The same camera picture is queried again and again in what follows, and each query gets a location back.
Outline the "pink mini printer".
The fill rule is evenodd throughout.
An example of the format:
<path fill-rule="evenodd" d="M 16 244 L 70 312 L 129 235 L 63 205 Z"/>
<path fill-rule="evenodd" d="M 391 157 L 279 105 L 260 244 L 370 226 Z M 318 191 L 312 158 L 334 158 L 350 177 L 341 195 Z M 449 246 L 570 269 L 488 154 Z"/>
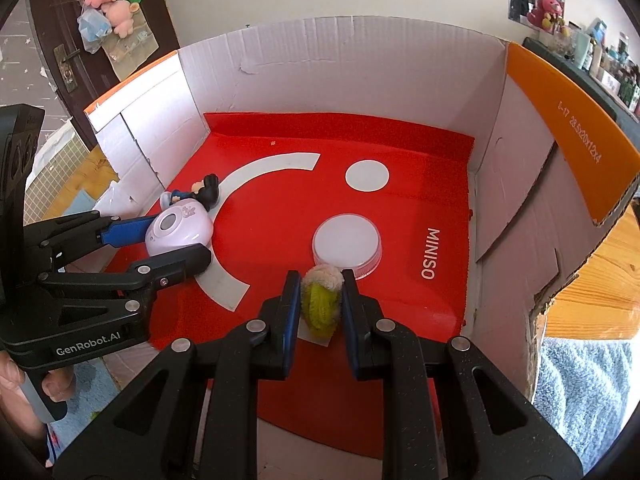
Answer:
<path fill-rule="evenodd" d="M 145 249 L 150 256 L 201 244 L 209 247 L 214 225 L 205 207 L 193 198 L 185 198 L 163 210 L 145 233 Z"/>

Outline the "black-haired boy figurine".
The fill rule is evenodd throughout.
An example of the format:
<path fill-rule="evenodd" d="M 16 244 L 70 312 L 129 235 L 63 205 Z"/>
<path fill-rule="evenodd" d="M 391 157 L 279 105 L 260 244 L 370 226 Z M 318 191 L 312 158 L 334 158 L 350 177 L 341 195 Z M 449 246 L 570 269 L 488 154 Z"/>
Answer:
<path fill-rule="evenodd" d="M 206 210 L 214 208 L 219 200 L 219 179 L 216 174 L 208 174 L 202 180 L 192 184 L 190 192 L 179 190 L 165 191 L 160 196 L 160 209 L 166 210 L 179 200 L 197 200 Z"/>

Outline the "small yellow-green plush toy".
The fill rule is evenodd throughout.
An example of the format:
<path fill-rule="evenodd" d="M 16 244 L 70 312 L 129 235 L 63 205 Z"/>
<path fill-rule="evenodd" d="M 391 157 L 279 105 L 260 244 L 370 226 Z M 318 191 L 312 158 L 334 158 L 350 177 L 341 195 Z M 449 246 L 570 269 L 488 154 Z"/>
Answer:
<path fill-rule="evenodd" d="M 311 268 L 302 279 L 302 317 L 314 341 L 329 342 L 341 319 L 341 271 L 329 264 Z"/>

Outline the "white round lid container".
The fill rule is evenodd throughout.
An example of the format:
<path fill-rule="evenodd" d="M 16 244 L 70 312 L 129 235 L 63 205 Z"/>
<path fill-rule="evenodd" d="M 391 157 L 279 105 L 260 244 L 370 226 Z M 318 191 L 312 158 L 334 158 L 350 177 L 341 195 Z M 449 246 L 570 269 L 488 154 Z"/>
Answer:
<path fill-rule="evenodd" d="M 311 242 L 315 264 L 352 270 L 365 278 L 382 260 L 382 238 L 375 224 L 360 214 L 338 214 L 322 222 Z"/>

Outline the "light blue fluffy towel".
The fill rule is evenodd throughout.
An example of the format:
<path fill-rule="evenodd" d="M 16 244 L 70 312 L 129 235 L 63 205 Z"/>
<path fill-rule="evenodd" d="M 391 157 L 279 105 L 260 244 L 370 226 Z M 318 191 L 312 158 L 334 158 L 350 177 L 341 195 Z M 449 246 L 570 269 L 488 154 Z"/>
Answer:
<path fill-rule="evenodd" d="M 116 352 L 75 366 L 76 393 L 68 414 L 49 426 L 52 454 L 60 456 L 157 351 L 150 344 Z M 544 338 L 539 353 L 535 408 L 550 422 L 582 461 L 592 468 L 613 444 L 639 401 L 639 341 Z M 373 460 L 332 451 L 321 444 L 262 422 L 269 439 L 304 450 L 303 463 L 280 460 L 266 443 L 260 478 L 371 479 Z"/>

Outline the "dark wooden door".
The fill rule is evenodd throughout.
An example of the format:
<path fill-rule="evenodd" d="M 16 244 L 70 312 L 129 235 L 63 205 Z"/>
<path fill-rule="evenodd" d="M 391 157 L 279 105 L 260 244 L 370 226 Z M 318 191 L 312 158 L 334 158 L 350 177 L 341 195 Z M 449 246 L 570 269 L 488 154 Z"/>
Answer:
<path fill-rule="evenodd" d="M 87 148 L 85 109 L 140 68 L 179 47 L 165 0 L 28 0 L 55 96 Z"/>

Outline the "pink plush toys on door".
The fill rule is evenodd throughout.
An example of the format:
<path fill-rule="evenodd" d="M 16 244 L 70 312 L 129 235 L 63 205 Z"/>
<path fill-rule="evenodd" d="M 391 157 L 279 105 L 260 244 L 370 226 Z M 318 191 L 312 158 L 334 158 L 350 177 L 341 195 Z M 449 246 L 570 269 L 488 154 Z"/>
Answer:
<path fill-rule="evenodd" d="M 95 54 L 108 36 L 130 36 L 134 32 L 134 14 L 139 10 L 137 3 L 127 0 L 82 0 L 77 23 L 84 49 Z"/>

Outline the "orange cardboard box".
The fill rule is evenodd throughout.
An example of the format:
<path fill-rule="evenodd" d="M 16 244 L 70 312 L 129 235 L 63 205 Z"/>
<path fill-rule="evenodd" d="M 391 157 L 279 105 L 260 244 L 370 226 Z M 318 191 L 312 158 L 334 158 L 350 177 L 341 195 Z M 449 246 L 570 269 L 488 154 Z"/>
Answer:
<path fill-rule="evenodd" d="M 382 260 L 356 279 L 383 314 L 465 336 L 529 400 L 539 313 L 608 235 L 639 180 L 616 122 L 532 51 L 405 18 L 306 18 L 191 44 L 86 110 L 119 180 L 104 212 L 158 211 L 214 172 L 212 262 L 160 297 L 152 344 L 220 339 L 314 266 L 314 232 L 371 220 Z M 383 465 L 379 380 L 350 367 L 341 319 L 257 387 L 258 420 Z"/>

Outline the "cluttered side table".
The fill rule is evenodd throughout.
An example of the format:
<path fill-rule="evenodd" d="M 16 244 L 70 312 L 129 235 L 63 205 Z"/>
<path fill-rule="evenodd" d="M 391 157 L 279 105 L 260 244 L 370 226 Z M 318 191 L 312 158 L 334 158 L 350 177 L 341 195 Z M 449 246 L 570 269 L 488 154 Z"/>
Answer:
<path fill-rule="evenodd" d="M 604 27 L 597 20 L 596 38 L 583 30 L 570 28 L 570 36 L 562 32 L 550 35 L 520 16 L 520 23 L 533 29 L 533 38 L 525 39 L 523 46 L 549 62 L 574 81 L 605 110 L 639 147 L 639 86 L 629 70 L 612 58 L 610 51 L 597 44 L 604 37 Z"/>

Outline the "pink rabbit plush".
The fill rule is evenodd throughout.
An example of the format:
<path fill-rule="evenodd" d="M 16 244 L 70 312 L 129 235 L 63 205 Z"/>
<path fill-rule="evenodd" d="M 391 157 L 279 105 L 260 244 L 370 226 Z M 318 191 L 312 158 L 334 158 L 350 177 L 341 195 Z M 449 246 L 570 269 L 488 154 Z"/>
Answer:
<path fill-rule="evenodd" d="M 554 35 L 559 32 L 567 36 L 564 22 L 564 8 L 560 0 L 536 0 L 533 10 L 527 13 L 529 24 Z"/>

